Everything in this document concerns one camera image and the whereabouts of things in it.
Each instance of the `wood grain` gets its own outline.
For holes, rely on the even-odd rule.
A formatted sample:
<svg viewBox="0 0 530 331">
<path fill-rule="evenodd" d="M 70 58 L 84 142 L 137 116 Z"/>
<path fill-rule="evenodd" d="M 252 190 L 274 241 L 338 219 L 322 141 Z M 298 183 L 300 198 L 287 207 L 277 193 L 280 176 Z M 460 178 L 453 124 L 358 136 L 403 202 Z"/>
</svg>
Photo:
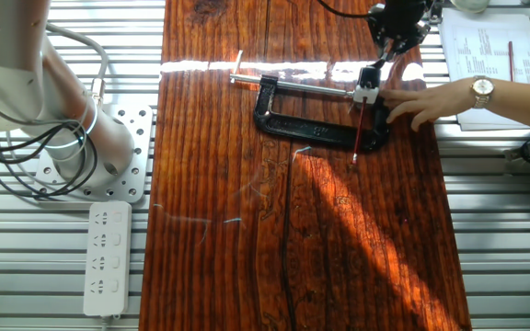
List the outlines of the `wood grain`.
<svg viewBox="0 0 530 331">
<path fill-rule="evenodd" d="M 373 4 L 330 3 L 352 13 Z M 351 153 L 263 134 L 256 87 L 215 69 L 239 49 L 254 74 L 271 69 L 260 63 L 305 63 L 273 73 L 345 88 L 326 68 L 376 57 L 364 21 L 315 2 L 167 2 L 140 330 L 469 330 L 432 127 L 414 133 L 398 120 L 357 166 Z M 418 50 L 395 76 L 415 62 Z M 322 79 L 304 79 L 321 65 Z M 357 118 L 345 102 L 304 94 L 274 107 Z"/>
</svg>

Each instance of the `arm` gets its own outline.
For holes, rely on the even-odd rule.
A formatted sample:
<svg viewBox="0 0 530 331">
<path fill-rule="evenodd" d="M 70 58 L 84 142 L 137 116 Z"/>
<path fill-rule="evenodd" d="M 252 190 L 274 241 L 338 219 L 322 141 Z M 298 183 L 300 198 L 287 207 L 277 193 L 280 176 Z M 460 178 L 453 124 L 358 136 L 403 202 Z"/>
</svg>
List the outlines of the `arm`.
<svg viewBox="0 0 530 331">
<path fill-rule="evenodd" d="M 412 129 L 417 131 L 427 120 L 437 120 L 443 116 L 457 115 L 472 108 L 476 102 L 470 86 L 474 78 L 465 78 L 423 91 L 385 90 L 380 92 L 392 112 L 387 119 L 391 123 L 404 113 L 417 114 L 412 121 Z M 498 79 L 494 82 L 494 92 L 486 106 L 491 112 L 530 126 L 530 85 L 512 83 Z"/>
</svg>

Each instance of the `pen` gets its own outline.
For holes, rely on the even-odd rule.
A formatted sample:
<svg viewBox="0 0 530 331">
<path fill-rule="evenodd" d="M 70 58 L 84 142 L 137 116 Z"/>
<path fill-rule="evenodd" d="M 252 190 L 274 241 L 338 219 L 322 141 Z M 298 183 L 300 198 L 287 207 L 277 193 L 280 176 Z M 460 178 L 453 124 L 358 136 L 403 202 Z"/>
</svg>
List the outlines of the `pen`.
<svg viewBox="0 0 530 331">
<path fill-rule="evenodd" d="M 508 42 L 508 56 L 511 61 L 511 82 L 514 82 L 514 56 L 513 56 L 513 42 Z"/>
</svg>

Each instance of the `end effector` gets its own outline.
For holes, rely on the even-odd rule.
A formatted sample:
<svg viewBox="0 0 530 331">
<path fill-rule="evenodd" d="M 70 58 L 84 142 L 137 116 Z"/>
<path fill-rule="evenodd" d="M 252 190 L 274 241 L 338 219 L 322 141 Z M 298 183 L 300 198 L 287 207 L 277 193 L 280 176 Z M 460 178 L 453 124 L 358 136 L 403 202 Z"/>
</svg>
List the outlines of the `end effector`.
<svg viewBox="0 0 530 331">
<path fill-rule="evenodd" d="M 429 13 L 431 23 L 439 23 L 444 0 L 386 0 L 373 6 L 366 18 L 380 59 L 389 61 L 394 55 L 422 43 L 431 27 L 422 22 Z"/>
</svg>

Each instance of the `watch face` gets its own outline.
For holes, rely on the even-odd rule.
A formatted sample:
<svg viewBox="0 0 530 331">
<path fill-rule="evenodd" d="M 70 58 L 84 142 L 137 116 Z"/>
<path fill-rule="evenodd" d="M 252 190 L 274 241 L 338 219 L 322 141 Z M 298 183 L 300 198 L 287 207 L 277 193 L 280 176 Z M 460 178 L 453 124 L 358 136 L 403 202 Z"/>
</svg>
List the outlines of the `watch face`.
<svg viewBox="0 0 530 331">
<path fill-rule="evenodd" d="M 488 79 L 479 79 L 473 85 L 474 91 L 480 96 L 487 96 L 494 90 L 494 84 Z"/>
</svg>

